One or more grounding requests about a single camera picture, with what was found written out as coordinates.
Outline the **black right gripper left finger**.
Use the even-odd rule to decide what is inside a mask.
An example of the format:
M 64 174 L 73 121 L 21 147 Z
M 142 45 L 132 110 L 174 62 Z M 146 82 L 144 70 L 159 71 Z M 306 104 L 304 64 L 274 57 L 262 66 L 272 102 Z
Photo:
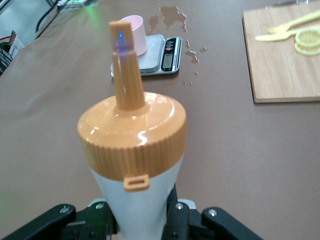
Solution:
M 85 224 L 81 228 L 80 240 L 111 240 L 118 233 L 115 217 L 105 201 L 89 207 Z

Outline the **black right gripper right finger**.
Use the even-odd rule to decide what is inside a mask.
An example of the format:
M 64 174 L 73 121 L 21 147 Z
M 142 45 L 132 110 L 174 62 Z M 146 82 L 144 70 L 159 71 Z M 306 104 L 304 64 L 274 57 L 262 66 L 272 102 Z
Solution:
M 197 211 L 189 199 L 178 198 L 176 185 L 166 201 L 166 222 L 162 231 L 163 240 L 190 240 L 190 211 Z

